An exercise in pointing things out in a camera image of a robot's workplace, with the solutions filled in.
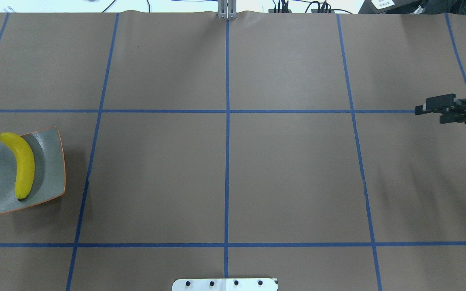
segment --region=gray table surface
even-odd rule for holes
[[[0,14],[0,131],[63,197],[0,215],[0,290],[466,290],[466,16]]]

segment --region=banana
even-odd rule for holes
[[[15,156],[17,164],[15,197],[18,201],[23,201],[30,194],[34,182],[34,153],[26,140],[14,133],[0,133],[0,140],[12,150]]]

